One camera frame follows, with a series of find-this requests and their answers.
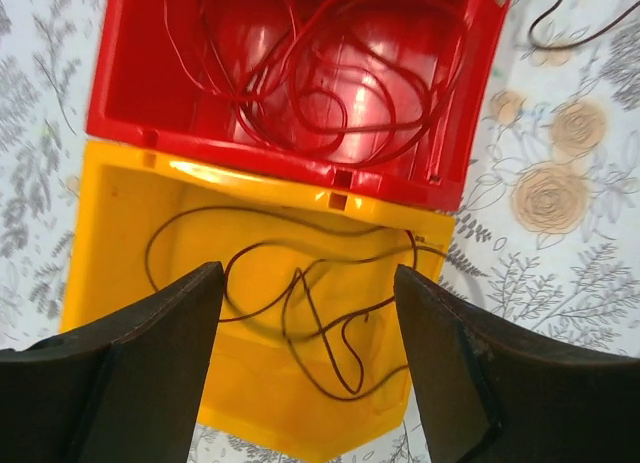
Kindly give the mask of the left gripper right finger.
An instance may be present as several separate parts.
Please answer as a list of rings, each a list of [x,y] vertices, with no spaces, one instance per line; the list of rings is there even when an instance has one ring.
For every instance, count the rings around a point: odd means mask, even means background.
[[[407,266],[396,311],[434,462],[635,462],[639,362],[542,336]]]

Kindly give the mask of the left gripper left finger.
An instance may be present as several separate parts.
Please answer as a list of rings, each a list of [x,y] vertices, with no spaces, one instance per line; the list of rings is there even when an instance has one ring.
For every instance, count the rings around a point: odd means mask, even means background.
[[[5,462],[183,462],[221,313],[210,262],[74,330],[1,353]]]

